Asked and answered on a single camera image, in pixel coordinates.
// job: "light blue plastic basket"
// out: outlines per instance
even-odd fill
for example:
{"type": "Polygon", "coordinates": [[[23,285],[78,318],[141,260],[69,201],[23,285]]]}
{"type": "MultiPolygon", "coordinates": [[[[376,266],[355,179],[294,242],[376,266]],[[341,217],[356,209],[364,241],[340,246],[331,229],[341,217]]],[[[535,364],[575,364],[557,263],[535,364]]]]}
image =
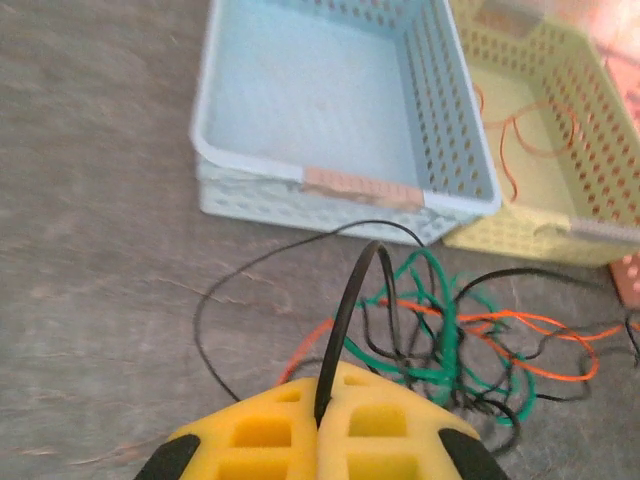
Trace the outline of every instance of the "light blue plastic basket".
{"type": "Polygon", "coordinates": [[[216,0],[191,136],[210,214],[428,243],[500,207],[445,0],[216,0]]]}

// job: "orange cable inside basket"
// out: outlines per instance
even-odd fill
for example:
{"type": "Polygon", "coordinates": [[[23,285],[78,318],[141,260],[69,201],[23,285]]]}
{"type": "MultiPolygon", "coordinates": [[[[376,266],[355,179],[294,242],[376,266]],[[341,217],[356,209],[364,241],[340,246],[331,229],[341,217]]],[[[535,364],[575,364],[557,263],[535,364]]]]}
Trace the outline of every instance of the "orange cable inside basket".
{"type": "MultiPolygon", "coordinates": [[[[476,84],[473,85],[473,89],[474,89],[474,91],[476,92],[476,94],[478,96],[478,100],[479,100],[479,104],[480,104],[480,115],[482,115],[483,112],[484,112],[484,107],[485,107],[484,94],[482,93],[482,90],[480,89],[480,87],[478,85],[476,85],[476,84]]],[[[513,130],[514,130],[514,132],[516,134],[516,138],[518,139],[518,142],[522,146],[523,150],[525,150],[526,152],[530,153],[531,155],[535,155],[537,157],[555,158],[558,155],[560,155],[562,153],[565,153],[567,150],[569,150],[573,146],[573,138],[574,138],[576,130],[578,128],[578,116],[567,105],[563,105],[563,104],[557,103],[557,102],[542,101],[542,102],[536,102],[536,103],[532,103],[530,105],[526,105],[526,106],[520,108],[514,114],[509,115],[504,120],[493,121],[493,122],[484,122],[485,128],[498,128],[498,127],[502,128],[502,134],[500,136],[500,163],[502,164],[502,170],[504,171],[504,174],[507,177],[507,179],[509,180],[509,183],[511,184],[511,187],[513,189],[513,194],[511,195],[510,201],[514,202],[518,198],[518,183],[517,183],[515,177],[513,176],[513,174],[511,173],[511,171],[509,170],[509,166],[507,165],[507,160],[506,160],[506,156],[505,156],[505,153],[504,153],[504,146],[505,146],[505,142],[506,142],[506,138],[507,138],[507,133],[509,131],[509,126],[511,126],[511,125],[513,126],[513,130]],[[565,145],[563,145],[561,148],[557,149],[557,150],[544,151],[544,150],[541,150],[541,149],[529,144],[524,139],[524,137],[522,136],[522,133],[520,132],[520,128],[518,127],[518,119],[519,118],[521,118],[522,116],[524,116],[524,115],[526,115],[526,114],[528,114],[530,112],[533,112],[533,111],[536,111],[536,110],[541,110],[541,109],[546,108],[546,107],[555,107],[558,110],[565,112],[571,118],[571,135],[569,136],[569,139],[567,140],[567,143],[565,145]]]]}

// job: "plastic basket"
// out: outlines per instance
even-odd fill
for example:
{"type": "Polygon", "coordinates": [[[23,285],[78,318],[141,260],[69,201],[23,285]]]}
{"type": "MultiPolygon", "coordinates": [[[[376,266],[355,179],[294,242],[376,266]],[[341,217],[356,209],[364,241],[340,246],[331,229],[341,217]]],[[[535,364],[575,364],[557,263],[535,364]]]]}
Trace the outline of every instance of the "plastic basket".
{"type": "Polygon", "coordinates": [[[640,144],[588,39],[497,0],[451,4],[474,88],[483,92],[485,125],[543,102],[520,117],[519,131],[527,144],[557,153],[530,154],[513,128],[507,132],[504,163],[519,192],[512,202],[513,185],[499,161],[502,129],[487,128],[503,207],[445,243],[592,266],[636,251],[640,144]]]}
{"type": "Polygon", "coordinates": [[[217,0],[210,15],[191,132],[204,212],[325,231],[383,218],[431,242],[497,211],[446,2],[217,0]]]}

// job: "basket handle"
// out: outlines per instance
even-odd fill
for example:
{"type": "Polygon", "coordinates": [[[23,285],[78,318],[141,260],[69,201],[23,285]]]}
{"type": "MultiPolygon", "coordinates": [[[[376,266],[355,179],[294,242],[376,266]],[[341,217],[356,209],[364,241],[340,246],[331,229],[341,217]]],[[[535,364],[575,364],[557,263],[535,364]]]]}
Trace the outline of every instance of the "basket handle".
{"type": "Polygon", "coordinates": [[[424,195],[419,188],[318,167],[305,168],[302,191],[410,212],[424,207],[424,195]]]}
{"type": "Polygon", "coordinates": [[[633,245],[640,248],[640,229],[622,227],[611,223],[573,218],[568,228],[559,224],[545,224],[536,229],[537,233],[553,231],[558,235],[587,242],[633,245]]]}
{"type": "Polygon", "coordinates": [[[507,0],[485,0],[474,20],[492,30],[525,39],[544,20],[544,12],[507,0]]]}

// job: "tangled wires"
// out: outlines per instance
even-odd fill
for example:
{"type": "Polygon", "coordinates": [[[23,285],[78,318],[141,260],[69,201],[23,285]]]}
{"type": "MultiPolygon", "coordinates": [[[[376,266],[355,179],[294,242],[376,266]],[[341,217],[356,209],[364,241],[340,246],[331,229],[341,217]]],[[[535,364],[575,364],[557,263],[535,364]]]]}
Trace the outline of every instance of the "tangled wires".
{"type": "MultiPolygon", "coordinates": [[[[588,327],[568,328],[557,320],[541,315],[510,310],[499,311],[476,288],[484,282],[514,275],[542,276],[594,290],[602,290],[600,286],[542,269],[516,268],[491,272],[476,278],[462,288],[458,288],[457,278],[449,279],[446,276],[437,259],[422,245],[420,239],[413,232],[392,222],[368,220],[349,224],[332,232],[316,235],[302,242],[274,250],[223,277],[203,295],[194,316],[196,346],[210,373],[234,400],[239,400],[239,397],[218,375],[200,341],[202,312],[208,298],[213,295],[217,288],[234,276],[279,252],[326,238],[346,228],[366,223],[382,223],[400,228],[411,235],[420,248],[411,253],[406,261],[394,271],[390,256],[384,245],[380,242],[371,242],[367,245],[349,277],[342,300],[334,316],[335,320],[334,317],[326,319],[302,342],[289,361],[285,372],[279,378],[278,383],[283,383],[302,365],[310,361],[319,362],[320,359],[305,359],[306,354],[324,333],[331,330],[329,343],[322,358],[322,368],[316,391],[314,414],[318,424],[320,424],[330,401],[335,369],[343,347],[373,372],[389,376],[397,383],[404,384],[412,390],[422,387],[422,393],[438,405],[449,409],[459,408],[466,411],[476,411],[495,418],[498,424],[510,427],[510,438],[494,450],[495,454],[503,453],[516,444],[521,431],[521,423],[531,414],[536,400],[568,402],[588,397],[590,390],[587,382],[596,375],[599,368],[598,352],[591,345],[592,342],[626,331],[631,338],[634,351],[630,351],[630,353],[635,356],[636,364],[640,359],[640,350],[634,338],[634,330],[637,331],[639,327],[638,324],[631,322],[630,314],[627,315],[624,322],[608,322],[588,327]],[[362,298],[360,288],[367,270],[376,256],[382,265],[385,285],[373,297],[362,298]],[[415,267],[416,262],[422,260],[426,261],[428,266],[429,290],[425,287],[418,269],[415,267]],[[396,289],[397,281],[405,275],[411,278],[415,288],[406,292],[398,292],[396,289]],[[439,296],[435,294],[436,278],[440,287],[439,296]],[[473,298],[476,302],[482,304],[487,312],[476,315],[460,314],[460,302],[466,297],[473,298]],[[370,309],[378,307],[383,307],[387,311],[391,350],[386,350],[377,345],[371,337],[369,312],[370,309]],[[415,317],[415,324],[406,348],[403,347],[401,342],[399,309],[407,309],[415,317]],[[362,313],[364,338],[371,353],[365,352],[347,336],[347,328],[355,310],[360,310],[362,313]],[[436,318],[438,319],[437,324],[432,321],[436,318]],[[544,335],[533,354],[525,355],[515,352],[501,339],[501,334],[508,328],[510,319],[520,321],[544,335]],[[553,329],[544,328],[541,324],[551,325],[553,329]],[[606,330],[588,336],[578,334],[581,330],[591,330],[593,328],[606,328],[606,330]],[[419,343],[417,340],[421,335],[427,339],[430,348],[425,352],[416,352],[419,343]],[[489,383],[483,380],[470,365],[463,361],[463,349],[469,336],[483,340],[496,352],[503,371],[496,382],[489,383]],[[551,338],[577,342],[584,348],[586,353],[580,359],[580,373],[578,375],[568,376],[549,372],[531,364],[532,360],[543,353],[545,345],[551,338]],[[514,396],[523,391],[522,376],[524,376],[526,384],[526,389],[524,389],[526,392],[525,399],[519,405],[512,406],[514,396]],[[568,398],[538,393],[536,391],[536,376],[580,383],[583,386],[583,390],[579,395],[568,398]]],[[[619,349],[601,352],[600,354],[616,353],[617,351],[619,349]]]]}

